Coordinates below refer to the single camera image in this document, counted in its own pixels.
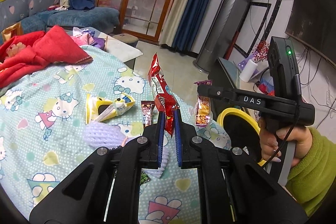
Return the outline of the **green sleeve right forearm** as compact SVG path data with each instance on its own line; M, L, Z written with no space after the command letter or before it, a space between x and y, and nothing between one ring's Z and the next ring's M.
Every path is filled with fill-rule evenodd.
M311 127L312 145L294 166L286 188L308 217L335 201L335 143Z

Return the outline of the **person's right hand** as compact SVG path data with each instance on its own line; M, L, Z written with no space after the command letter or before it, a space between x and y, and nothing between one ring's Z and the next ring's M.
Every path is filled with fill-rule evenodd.
M264 160L268 160L278 149L278 137L283 140L288 133L289 127L284 127L276 131L276 135L269 132L266 129L266 122L263 118L258 121L258 126L260 127L260 145L261 145L261 155ZM287 141L295 141L295 154L291 167L296 166L309 152L312 145L312 134L308 127L295 126Z

